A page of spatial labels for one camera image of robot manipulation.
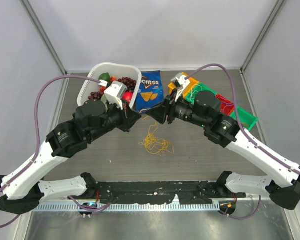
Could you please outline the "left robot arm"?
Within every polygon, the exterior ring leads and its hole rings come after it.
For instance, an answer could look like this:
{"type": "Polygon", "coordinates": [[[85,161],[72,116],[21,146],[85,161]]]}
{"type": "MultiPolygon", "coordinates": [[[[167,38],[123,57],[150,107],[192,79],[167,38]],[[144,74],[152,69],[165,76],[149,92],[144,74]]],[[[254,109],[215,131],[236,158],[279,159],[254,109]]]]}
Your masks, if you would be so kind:
{"type": "Polygon", "coordinates": [[[9,175],[0,175],[0,189],[3,190],[0,210],[22,215],[50,200],[69,196],[92,199],[98,185],[87,172],[57,181],[44,181],[43,177],[114,129],[129,132],[141,117],[127,103],[120,108],[116,104],[88,100],[76,109],[72,120],[58,124],[19,168],[9,175]]]}

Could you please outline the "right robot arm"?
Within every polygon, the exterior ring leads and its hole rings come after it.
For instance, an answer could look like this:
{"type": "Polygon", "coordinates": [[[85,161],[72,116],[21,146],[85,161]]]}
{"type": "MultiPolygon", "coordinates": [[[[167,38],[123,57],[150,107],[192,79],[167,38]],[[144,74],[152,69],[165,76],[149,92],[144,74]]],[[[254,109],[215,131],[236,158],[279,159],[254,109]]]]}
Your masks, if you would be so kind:
{"type": "Polygon", "coordinates": [[[197,93],[194,103],[177,98],[173,92],[146,114],[160,124],[172,124],[180,119],[202,127],[209,141],[244,157],[266,174],[254,176],[224,171],[215,186],[220,197],[238,193],[260,195],[287,210],[294,210],[300,202],[300,165],[276,153],[237,120],[221,113],[221,101],[212,92],[197,93]]]}

